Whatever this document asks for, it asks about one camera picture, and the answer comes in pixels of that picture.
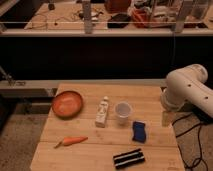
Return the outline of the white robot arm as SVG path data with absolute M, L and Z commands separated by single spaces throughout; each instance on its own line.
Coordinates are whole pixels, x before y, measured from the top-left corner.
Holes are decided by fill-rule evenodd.
M 173 70 L 166 76 L 166 88 L 160 100 L 167 111 L 178 111 L 189 101 L 213 119 L 213 89 L 205 85 L 208 79 L 206 68 L 192 64 Z

